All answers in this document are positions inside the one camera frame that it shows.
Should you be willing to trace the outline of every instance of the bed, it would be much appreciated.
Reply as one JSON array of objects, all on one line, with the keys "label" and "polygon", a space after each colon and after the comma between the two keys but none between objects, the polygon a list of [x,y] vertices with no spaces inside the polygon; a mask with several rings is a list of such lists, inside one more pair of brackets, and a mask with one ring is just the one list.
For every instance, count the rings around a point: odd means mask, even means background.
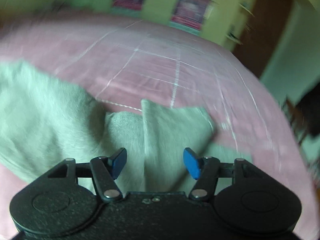
[{"label": "bed", "polygon": [[[61,11],[0,31],[0,61],[20,58],[81,85],[108,111],[140,113],[142,98],[204,106],[218,125],[213,140],[251,154],[258,168],[295,192],[303,208],[294,232],[318,239],[316,195],[287,120],[258,79],[221,46],[136,18]],[[10,199],[26,184],[1,165],[0,177],[0,239],[10,239],[16,233]]]}]

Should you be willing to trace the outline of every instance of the wooden door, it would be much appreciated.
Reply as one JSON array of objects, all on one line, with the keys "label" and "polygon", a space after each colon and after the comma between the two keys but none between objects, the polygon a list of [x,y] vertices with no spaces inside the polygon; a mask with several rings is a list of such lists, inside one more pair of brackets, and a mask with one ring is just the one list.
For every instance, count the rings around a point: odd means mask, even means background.
[{"label": "wooden door", "polygon": [[265,69],[286,25],[293,0],[256,0],[253,15],[233,54],[258,78]]}]

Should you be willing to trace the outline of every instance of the light green cloth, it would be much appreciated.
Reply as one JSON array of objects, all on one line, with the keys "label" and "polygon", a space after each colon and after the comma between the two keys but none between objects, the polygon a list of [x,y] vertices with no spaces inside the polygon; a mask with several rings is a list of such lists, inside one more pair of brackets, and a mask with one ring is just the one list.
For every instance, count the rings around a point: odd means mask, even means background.
[{"label": "light green cloth", "polygon": [[191,184],[183,149],[203,154],[214,132],[203,108],[168,109],[144,99],[142,116],[106,113],[81,87],[26,62],[0,63],[0,102],[0,162],[27,182],[65,158],[89,162],[125,147],[127,164],[116,181],[122,192],[184,190]]}]

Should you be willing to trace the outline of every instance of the shelf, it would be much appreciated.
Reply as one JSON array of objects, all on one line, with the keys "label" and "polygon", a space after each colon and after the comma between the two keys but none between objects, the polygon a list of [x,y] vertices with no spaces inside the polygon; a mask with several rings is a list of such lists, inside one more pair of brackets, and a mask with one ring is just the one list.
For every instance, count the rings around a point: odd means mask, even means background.
[{"label": "shelf", "polygon": [[231,41],[233,41],[233,42],[235,42],[235,43],[237,43],[239,45],[242,45],[242,42],[239,39],[234,38],[232,36],[229,36],[228,34],[226,34],[226,37],[227,37],[227,39],[229,39],[229,40],[231,40]]},{"label": "shelf", "polygon": [[246,7],[244,7],[242,4],[239,4],[239,5],[240,5],[240,7],[241,7],[245,12],[247,12],[247,13],[251,14],[252,16],[254,16],[253,13],[252,13],[249,9],[247,9]]}]

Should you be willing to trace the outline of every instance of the screw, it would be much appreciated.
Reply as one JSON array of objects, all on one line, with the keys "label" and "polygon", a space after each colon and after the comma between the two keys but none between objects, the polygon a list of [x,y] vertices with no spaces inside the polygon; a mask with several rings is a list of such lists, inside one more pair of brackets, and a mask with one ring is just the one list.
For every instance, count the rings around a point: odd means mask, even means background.
[{"label": "screw", "polygon": [[150,204],[150,203],[151,203],[151,199],[149,199],[149,198],[144,198],[144,199],[142,200],[142,203],[144,203],[144,204]]},{"label": "screw", "polygon": [[120,196],[120,192],[115,189],[106,190],[103,194],[107,198],[116,198]]},{"label": "screw", "polygon": [[208,193],[206,190],[204,189],[195,189],[191,192],[191,194],[195,197],[195,198],[201,198],[201,197],[205,197]]},{"label": "screw", "polygon": [[159,202],[161,199],[159,198],[159,197],[154,197],[153,199],[152,199],[152,201],[153,202]]}]

